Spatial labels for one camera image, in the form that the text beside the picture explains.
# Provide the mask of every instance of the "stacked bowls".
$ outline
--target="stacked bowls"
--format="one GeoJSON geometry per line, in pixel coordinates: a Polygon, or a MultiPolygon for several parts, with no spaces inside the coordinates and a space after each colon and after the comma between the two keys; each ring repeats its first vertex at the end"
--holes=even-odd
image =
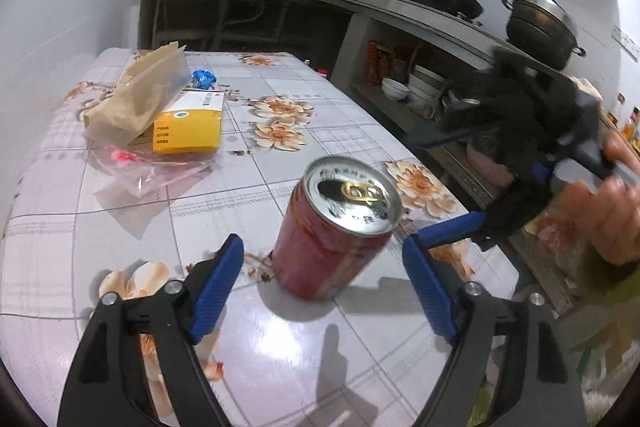
{"type": "Polygon", "coordinates": [[[409,74],[409,106],[422,109],[438,99],[445,87],[445,79],[421,66],[409,74]]]}
{"type": "Polygon", "coordinates": [[[404,100],[410,94],[410,88],[391,78],[382,79],[382,91],[391,100],[404,100]]]}

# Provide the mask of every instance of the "hand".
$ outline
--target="hand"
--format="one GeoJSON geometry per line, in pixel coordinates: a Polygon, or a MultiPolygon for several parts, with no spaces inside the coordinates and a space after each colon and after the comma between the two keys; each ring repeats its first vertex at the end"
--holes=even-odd
{"type": "MultiPolygon", "coordinates": [[[[640,161],[618,133],[606,135],[604,155],[640,174],[640,161]]],[[[626,188],[615,176],[594,195],[586,184],[577,182],[564,188],[556,204],[605,261],[621,266],[640,259],[640,185],[626,188]]]]}

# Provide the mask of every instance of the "shelf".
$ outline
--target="shelf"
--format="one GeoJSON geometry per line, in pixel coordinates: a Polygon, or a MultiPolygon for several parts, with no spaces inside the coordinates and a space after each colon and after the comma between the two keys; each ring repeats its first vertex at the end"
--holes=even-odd
{"type": "MultiPolygon", "coordinates": [[[[396,102],[385,96],[380,86],[369,86],[354,80],[351,88],[370,104],[382,111],[402,131],[410,133],[424,119],[415,114],[405,103],[396,102]]],[[[466,159],[464,148],[458,143],[450,143],[427,151],[445,171],[462,187],[471,198],[484,209],[501,193],[501,188],[487,181],[466,159]]],[[[531,273],[542,286],[552,306],[558,314],[564,315],[575,305],[575,298],[564,282],[564,275],[551,262],[537,240],[523,230],[511,235],[509,243],[527,264],[531,273]]]]}

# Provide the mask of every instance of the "tile pattern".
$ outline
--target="tile pattern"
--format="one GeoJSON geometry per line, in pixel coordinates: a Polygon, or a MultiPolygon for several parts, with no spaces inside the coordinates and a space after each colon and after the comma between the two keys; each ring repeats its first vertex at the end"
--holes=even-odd
{"type": "MultiPolygon", "coordinates": [[[[247,251],[266,256],[291,191],[314,159],[340,154],[377,168],[390,159],[415,160],[315,71],[292,55],[271,58],[273,66],[248,66],[238,54],[195,53],[187,62],[192,70],[210,68],[220,86],[244,97],[308,100],[316,115],[299,126],[308,145],[296,153],[234,153],[253,146],[253,122],[260,119],[246,103],[227,100],[215,163],[139,200],[91,160],[77,120],[84,95],[55,113],[18,186],[0,274],[0,356],[48,425],[55,425],[66,371],[108,271],[130,273],[159,260],[183,277],[185,265],[213,255],[230,232],[242,237],[247,251]]],[[[83,80],[92,89],[111,87],[132,62],[130,50],[107,50],[83,80]]],[[[468,260],[489,291],[511,296],[517,272],[499,249],[472,247],[468,260]]],[[[225,378],[212,384],[233,425],[412,423],[449,347],[422,313],[398,239],[326,303],[294,299],[246,271],[222,319],[218,359],[225,378]]],[[[165,421],[177,425],[175,416],[165,421]]]]}

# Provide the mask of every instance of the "wall outlet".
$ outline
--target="wall outlet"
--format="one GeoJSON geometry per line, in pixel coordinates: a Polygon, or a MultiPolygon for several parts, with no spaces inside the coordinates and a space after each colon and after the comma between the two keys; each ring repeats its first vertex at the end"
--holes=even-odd
{"type": "Polygon", "coordinates": [[[638,47],[629,35],[623,32],[618,26],[614,26],[611,36],[622,46],[624,51],[631,55],[633,60],[638,61],[638,58],[640,58],[640,47],[638,47]]]}

